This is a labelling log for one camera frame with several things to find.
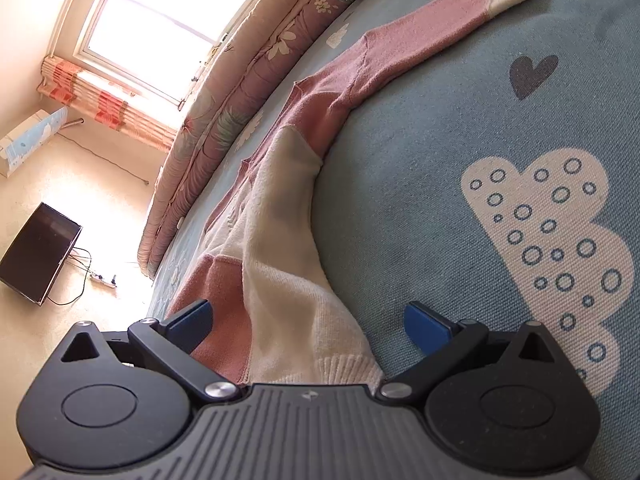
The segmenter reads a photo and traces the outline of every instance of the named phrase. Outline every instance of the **striped curtain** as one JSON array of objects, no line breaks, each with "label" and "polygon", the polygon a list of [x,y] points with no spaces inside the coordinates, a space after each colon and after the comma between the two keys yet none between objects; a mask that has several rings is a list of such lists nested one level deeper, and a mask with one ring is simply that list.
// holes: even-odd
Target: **striped curtain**
[{"label": "striped curtain", "polygon": [[42,76],[41,94],[158,150],[171,148],[180,128],[178,114],[159,120],[166,112],[149,100],[56,56],[44,59]]}]

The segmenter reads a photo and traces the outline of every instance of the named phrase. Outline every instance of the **window frame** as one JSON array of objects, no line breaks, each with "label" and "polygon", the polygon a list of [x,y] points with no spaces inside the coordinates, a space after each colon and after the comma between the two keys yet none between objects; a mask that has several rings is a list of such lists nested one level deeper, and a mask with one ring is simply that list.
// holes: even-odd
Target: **window frame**
[{"label": "window frame", "polygon": [[[191,79],[191,83],[188,87],[188,90],[180,100],[146,83],[144,80],[138,78],[131,72],[127,71],[127,69],[125,69],[124,67],[117,65],[116,63],[110,61],[109,59],[103,56],[100,56],[98,53],[93,52],[89,49],[89,42],[91,41],[92,34],[94,33],[98,20],[100,20],[100,17],[102,15],[102,12],[104,10],[104,7],[107,1],[108,0],[93,1],[90,7],[90,10],[86,14],[86,18],[84,20],[84,24],[82,25],[80,34],[78,35],[78,39],[76,41],[76,45],[74,47],[73,54],[72,54],[73,58],[85,63],[91,68],[95,68],[96,70],[99,70],[100,72],[104,73],[108,77],[108,79],[112,80],[113,82],[120,85],[124,85],[127,89],[129,89],[132,92],[132,94],[145,95],[148,92],[151,92],[153,95],[159,96],[165,101],[168,101],[173,106],[177,107],[178,110],[182,110],[182,107],[184,106],[187,99],[193,94],[194,90],[198,87],[199,79],[202,76],[202,74],[205,72],[206,67],[209,66],[213,61],[213,59],[216,57],[216,54],[219,51],[220,46],[222,46],[225,43],[225,41],[229,37],[231,37],[232,33],[236,30],[236,28],[239,27],[240,23],[242,22],[242,20],[244,20],[244,18],[251,11],[251,9],[254,8],[258,0],[246,0],[244,4],[242,4],[242,6],[235,13],[233,18],[227,23],[220,38],[216,40],[217,43],[214,43],[212,45],[209,53],[207,54],[206,59],[204,60],[204,62],[200,64],[196,72],[194,72],[193,78]],[[137,5],[141,5],[135,0],[130,0],[130,1],[134,2]],[[155,9],[151,9],[149,7],[145,7],[145,8],[150,9],[152,12],[156,12],[161,16],[164,16],[164,14],[156,11]],[[168,16],[166,17],[172,20],[172,22],[177,23],[178,26],[185,28],[186,30],[189,30],[192,33],[196,33],[200,37],[202,37],[200,33],[198,33],[197,31],[194,31],[192,28],[188,27],[187,25],[177,22],[177,20],[173,20]],[[206,38],[206,40],[213,41],[213,38]]]}]

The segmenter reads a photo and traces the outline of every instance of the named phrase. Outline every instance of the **window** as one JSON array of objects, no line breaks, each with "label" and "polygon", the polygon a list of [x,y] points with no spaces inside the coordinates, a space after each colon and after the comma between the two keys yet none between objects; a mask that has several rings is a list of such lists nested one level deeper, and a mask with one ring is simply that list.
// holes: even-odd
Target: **window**
[{"label": "window", "polygon": [[183,103],[254,0],[96,0],[79,59]]}]

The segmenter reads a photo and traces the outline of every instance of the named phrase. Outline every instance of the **triangular cutout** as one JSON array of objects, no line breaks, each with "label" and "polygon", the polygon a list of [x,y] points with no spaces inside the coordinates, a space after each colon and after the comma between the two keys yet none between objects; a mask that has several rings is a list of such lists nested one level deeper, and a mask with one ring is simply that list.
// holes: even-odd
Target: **triangular cutout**
[{"label": "triangular cutout", "polygon": [[98,351],[95,349],[94,342],[86,332],[81,332],[76,335],[74,340],[66,349],[65,354],[62,356],[63,363],[70,363],[73,361],[83,361],[85,359],[95,359],[98,357]]},{"label": "triangular cutout", "polygon": [[520,358],[542,361],[543,363],[554,362],[549,348],[546,347],[544,340],[538,334],[529,334],[520,352]]}]

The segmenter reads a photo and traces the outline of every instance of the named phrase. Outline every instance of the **black television screen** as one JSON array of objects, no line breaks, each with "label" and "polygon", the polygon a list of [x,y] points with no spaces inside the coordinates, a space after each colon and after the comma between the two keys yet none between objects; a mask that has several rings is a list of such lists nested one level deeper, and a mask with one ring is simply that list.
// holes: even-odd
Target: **black television screen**
[{"label": "black television screen", "polygon": [[0,261],[0,281],[44,303],[82,227],[41,203]]}]

